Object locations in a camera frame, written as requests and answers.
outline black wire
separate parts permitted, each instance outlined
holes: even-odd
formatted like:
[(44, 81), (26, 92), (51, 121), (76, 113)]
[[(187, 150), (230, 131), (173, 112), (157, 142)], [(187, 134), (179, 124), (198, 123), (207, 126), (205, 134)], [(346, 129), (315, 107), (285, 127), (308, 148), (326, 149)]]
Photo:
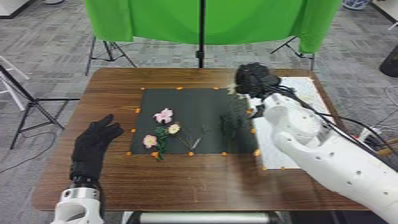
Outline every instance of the black wire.
[(397, 112), (398, 112), (398, 109), (390, 113), (390, 115), (388, 115), (386, 118), (378, 122), (378, 124), (374, 125), (374, 127), (378, 127), (378, 125), (383, 124), (383, 122), (390, 119), (390, 117), (395, 115)]
[(385, 140), (383, 136), (379, 135), (379, 133), (376, 132), (376, 130), (370, 128), (370, 126), (369, 126), (363, 122), (360, 122), (358, 120), (354, 120), (354, 119), (351, 119), (351, 118), (347, 118), (347, 117), (344, 117), (344, 116), (338, 116), (338, 115), (333, 115), (333, 114), (324, 114), (324, 113), (321, 113), (321, 114), (322, 114), (324, 116), (328, 116), (328, 117), (340, 118), (340, 119), (351, 121), (353, 123), (356, 123), (358, 125), (362, 125), (362, 126), (367, 128), (367, 130), (372, 132), (372, 134), (376, 135), (376, 137), (379, 138), (379, 140), (383, 141), (383, 143), (385, 143), (385, 145), (388, 146), (388, 148), (392, 149), (395, 155), (398, 155), (398, 153), (397, 153), (397, 151), (395, 151), (395, 149), (394, 149), (394, 147), (392, 147), (388, 141)]
[[(280, 89), (275, 86), (269, 86), (269, 88), (273, 89), (273, 91), (280, 94), (283, 94), (287, 97), (290, 97), (303, 105), (305, 108), (308, 108), (315, 114), (321, 116), (324, 122), (328, 123), (328, 126), (331, 127), (331, 129), (338, 132), (340, 136), (367, 150), (367, 152), (372, 155), (378, 155), (374, 149), (370, 148), (370, 146), (351, 136), (349, 133), (346, 133), (346, 131), (340, 129), (340, 127), (337, 126), (337, 124), (331, 122), (331, 120), (324, 117), (328, 116), (328, 114), (322, 114), (315, 108), (312, 107), (312, 105), (303, 101), (303, 99), (298, 97), (294, 89), (285, 87), (285, 89)], [(372, 128), (362, 123), (362, 125), (367, 127), (367, 129), (372, 131), (372, 133), (376, 133), (376, 131), (372, 130)], [(383, 139), (381, 135), (376, 133), (376, 136), (379, 137), (381, 141), (388, 144), (386, 140)]]
[(40, 133), (40, 134), (36, 134), (36, 135), (33, 135), (33, 136), (26, 136), (26, 135), (24, 135), (24, 137), (26, 137), (26, 138), (35, 138), (35, 137), (38, 137), (40, 135), (45, 135), (45, 134), (52, 134), (52, 135), (54, 135), (54, 139), (52, 139), (51, 146), (47, 147), (47, 149), (38, 153), (38, 155), (36, 155), (33, 158), (29, 158), (29, 159), (24, 160), (17, 165), (13, 165), (12, 167), (8, 167), (8, 168), (0, 171), (0, 174), (3, 174), (6, 171), (10, 171), (12, 169), (15, 169), (15, 168), (17, 168), (24, 163), (28, 163), (31, 160), (35, 160), (35, 159), (44, 155), (44, 153), (51, 150), (51, 148), (54, 147), (56, 140), (58, 140), (58, 134), (56, 134), (54, 132), (44, 132), (44, 133)]

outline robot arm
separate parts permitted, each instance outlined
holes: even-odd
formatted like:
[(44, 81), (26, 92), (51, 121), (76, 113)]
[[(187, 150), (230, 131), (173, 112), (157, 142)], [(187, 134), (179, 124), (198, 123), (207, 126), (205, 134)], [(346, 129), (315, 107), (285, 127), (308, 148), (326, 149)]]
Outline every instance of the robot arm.
[(115, 115), (93, 122), (77, 138), (72, 156), (72, 186), (61, 195), (52, 224), (104, 223), (104, 192), (100, 175), (109, 144), (123, 134), (120, 123), (113, 124)]
[(324, 127), (315, 112), (282, 94), (266, 99), (275, 144), (326, 188), (398, 224), (398, 174), (365, 149)]

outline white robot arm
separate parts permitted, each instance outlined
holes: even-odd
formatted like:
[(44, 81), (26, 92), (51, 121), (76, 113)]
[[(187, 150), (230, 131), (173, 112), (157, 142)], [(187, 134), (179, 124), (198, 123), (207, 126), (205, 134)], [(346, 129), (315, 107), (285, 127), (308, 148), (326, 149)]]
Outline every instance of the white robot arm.
[(275, 93), (264, 101), (275, 144), (326, 188), (398, 224), (398, 174), (340, 133), (315, 112)]

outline pink flower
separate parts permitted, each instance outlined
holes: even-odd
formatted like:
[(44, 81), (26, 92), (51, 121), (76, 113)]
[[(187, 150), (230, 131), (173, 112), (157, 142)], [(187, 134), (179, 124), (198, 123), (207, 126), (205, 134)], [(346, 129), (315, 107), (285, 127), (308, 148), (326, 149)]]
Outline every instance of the pink flower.
[(157, 146), (157, 145), (159, 145), (159, 142), (157, 142), (157, 136), (154, 136), (154, 135), (147, 135), (147, 138), (145, 138), (143, 143), (145, 143), (148, 149), (150, 149), (154, 146)]
[(159, 114), (155, 114), (155, 118), (159, 123), (166, 122), (166, 124), (171, 122), (171, 116), (173, 116), (173, 110), (166, 108)]

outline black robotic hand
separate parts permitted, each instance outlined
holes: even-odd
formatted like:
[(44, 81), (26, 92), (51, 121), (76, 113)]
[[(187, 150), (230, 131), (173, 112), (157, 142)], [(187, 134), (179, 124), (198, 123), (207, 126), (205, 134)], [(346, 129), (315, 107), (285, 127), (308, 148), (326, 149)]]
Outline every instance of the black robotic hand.
[(93, 178), (97, 181), (104, 169), (104, 156), (115, 139), (123, 134), (122, 124), (111, 125), (115, 115), (91, 123), (90, 129), (77, 138), (76, 151), (72, 155), (72, 179), (76, 177)]

